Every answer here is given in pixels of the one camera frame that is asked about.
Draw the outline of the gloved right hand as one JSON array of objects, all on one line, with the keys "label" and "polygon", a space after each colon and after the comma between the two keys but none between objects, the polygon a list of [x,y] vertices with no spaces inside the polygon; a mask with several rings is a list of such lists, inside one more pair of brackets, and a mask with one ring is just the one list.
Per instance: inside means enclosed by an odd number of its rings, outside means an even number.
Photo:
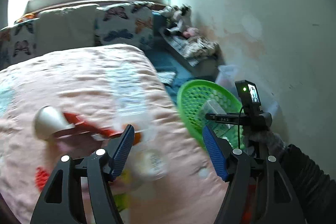
[{"label": "gloved right hand", "polygon": [[286,144],[280,135],[272,131],[252,132],[244,127],[243,136],[245,145],[248,145],[251,141],[266,145],[269,154],[276,158],[279,158],[286,150]]}]

